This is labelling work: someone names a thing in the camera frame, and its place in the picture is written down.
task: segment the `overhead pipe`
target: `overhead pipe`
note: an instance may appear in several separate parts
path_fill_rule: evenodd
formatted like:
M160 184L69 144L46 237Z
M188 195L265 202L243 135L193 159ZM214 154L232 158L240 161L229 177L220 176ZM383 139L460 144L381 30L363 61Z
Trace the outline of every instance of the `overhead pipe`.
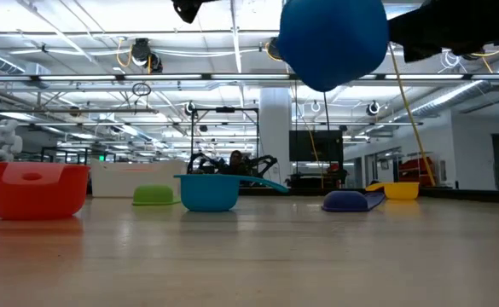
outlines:
M67 38L87 38L88 32L63 32ZM242 36L266 36L274 37L279 34L279 30L239 30ZM0 32L0 38L57 38L59 34L54 32ZM207 30L207 31L124 31L124 32L90 32L94 38L151 38L155 36L197 35L197 36L227 36L232 35L228 30Z
M215 90L219 86L229 85L227 82L209 82L204 86L183 86L183 85L155 85L148 84L152 91L179 91L179 90L198 90L209 91ZM131 91L133 84L51 84L46 89L33 88L28 86L15 86L8 88L11 93L26 93L26 92L110 92L110 91ZM0 86L0 90L6 90L4 86Z
M159 113L154 109L127 109L127 108L115 108L115 109L41 109L41 110L3 110L0 109L0 113L35 113L35 114L48 114L48 113Z
M65 35L58 27L54 26L53 23L51 23L46 18L44 18L44 16L42 16L38 12L37 7L34 4L32 4L32 3L26 3L24 0L16 0L16 2L21 7L23 7L24 9L26 9L28 12L30 12L31 14L37 16L40 20L42 20L44 23L46 23L51 28L53 28L54 32L55 32L55 34L57 36L59 36L63 41L65 41L66 43L68 43L71 47L75 48L80 54L84 55L84 57L86 59L88 59L88 61L90 61L91 63L96 64L98 67L100 67L101 69L103 69L105 72L108 72L108 70L106 68L104 68L101 64L99 64L97 62L97 60L92 55L88 54L86 51L84 51L82 48L80 48L77 44L75 44L75 42L73 42L70 38L68 38L67 35Z

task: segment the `humanoid robot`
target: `humanoid robot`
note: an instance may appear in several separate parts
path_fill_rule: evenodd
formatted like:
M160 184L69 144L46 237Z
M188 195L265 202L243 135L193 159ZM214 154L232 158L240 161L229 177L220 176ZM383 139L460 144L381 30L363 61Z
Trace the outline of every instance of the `humanoid robot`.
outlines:
M0 161L11 162L14 155L21 153L23 141L16 135L18 122L13 119L3 119L0 121Z

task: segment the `orange plastic tub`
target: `orange plastic tub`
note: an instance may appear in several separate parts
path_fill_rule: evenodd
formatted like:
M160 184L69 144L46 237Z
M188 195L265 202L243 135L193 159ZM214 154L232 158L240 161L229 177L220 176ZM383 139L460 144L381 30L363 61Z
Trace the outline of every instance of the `orange plastic tub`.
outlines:
M89 166L0 162L0 218L44 220L72 216L86 199Z

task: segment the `pillar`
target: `pillar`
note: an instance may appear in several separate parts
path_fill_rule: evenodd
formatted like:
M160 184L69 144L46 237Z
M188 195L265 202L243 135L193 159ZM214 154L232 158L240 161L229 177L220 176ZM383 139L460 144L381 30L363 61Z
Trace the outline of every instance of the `pillar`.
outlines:
M278 162L264 179L285 185L292 173L289 160L289 130L291 129L291 96L289 89L260 90L259 104L260 156L269 154Z

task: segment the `wall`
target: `wall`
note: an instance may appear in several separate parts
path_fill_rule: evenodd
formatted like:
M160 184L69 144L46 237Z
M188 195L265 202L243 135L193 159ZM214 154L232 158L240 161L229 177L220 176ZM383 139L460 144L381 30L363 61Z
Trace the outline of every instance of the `wall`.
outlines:
M434 119L424 119L423 126L418 127L420 132L423 148L426 152L431 152L430 158L438 164L440 160L446 163L447 180L442 182L443 185L450 187L455 186L456 168L454 156L454 142L452 136L452 122L450 111L445 111L439 114ZM416 142L412 127L401 127L394 132L393 138L382 138L378 141L372 140L370 144L357 145L345 149L345 159L355 159L363 157L367 154L376 154L388 149L401 148L402 154L417 153L420 151ZM363 164L363 182L366 180L366 167Z
M492 134L499 117L453 117L455 167L461 189L495 190Z
M393 182L393 160L388 159L387 165L389 166L387 170L382 170L382 163L377 161L376 170L378 171L378 181L379 182Z

